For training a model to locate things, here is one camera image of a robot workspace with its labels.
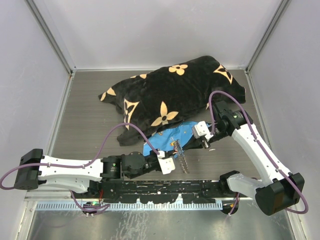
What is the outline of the large metal keyring with rings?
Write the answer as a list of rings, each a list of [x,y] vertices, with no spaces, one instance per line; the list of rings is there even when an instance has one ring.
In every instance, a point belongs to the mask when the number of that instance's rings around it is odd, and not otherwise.
[[[189,171],[189,168],[188,168],[188,163],[187,163],[183,148],[182,148],[182,146],[180,144],[180,141],[177,139],[174,142],[173,146],[174,146],[174,152],[175,152],[175,155],[176,155],[175,158],[178,160],[182,172],[184,174],[189,174],[190,171]]]

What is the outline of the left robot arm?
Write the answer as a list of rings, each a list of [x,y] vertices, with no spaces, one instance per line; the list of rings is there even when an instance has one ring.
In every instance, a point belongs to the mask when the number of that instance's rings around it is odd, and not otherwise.
[[[147,156],[134,151],[91,161],[55,158],[44,155],[40,148],[34,148],[20,159],[14,189],[28,191],[44,185],[95,198],[100,193],[98,183],[133,179],[160,171],[159,159],[165,155],[164,151],[151,151]]]

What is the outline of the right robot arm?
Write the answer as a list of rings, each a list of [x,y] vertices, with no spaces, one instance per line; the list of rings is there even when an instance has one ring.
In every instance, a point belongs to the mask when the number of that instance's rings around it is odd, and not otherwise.
[[[184,151],[209,148],[211,143],[232,137],[245,151],[260,178],[246,177],[237,170],[222,174],[218,186],[220,193],[231,197],[243,194],[257,203],[260,210],[271,216],[289,210],[302,199],[305,179],[293,174],[275,156],[261,138],[257,127],[246,111],[232,111],[225,101],[212,106],[214,125],[201,121],[192,127],[193,136],[182,147]]]

